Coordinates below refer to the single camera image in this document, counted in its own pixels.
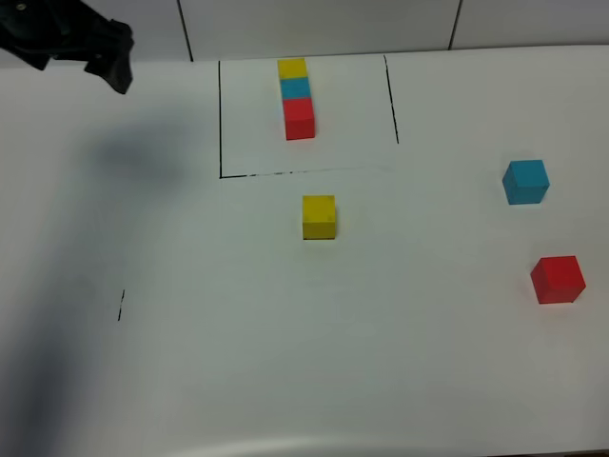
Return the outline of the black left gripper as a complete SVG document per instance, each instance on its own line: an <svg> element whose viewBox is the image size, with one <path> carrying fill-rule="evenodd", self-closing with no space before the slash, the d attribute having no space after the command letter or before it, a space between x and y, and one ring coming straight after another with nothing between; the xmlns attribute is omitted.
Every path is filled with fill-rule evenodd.
<svg viewBox="0 0 609 457"><path fill-rule="evenodd" d="M129 25L107 19L83 1L3 1L1 49L43 70L50 60L83 61L120 94L132 83Z"/></svg>

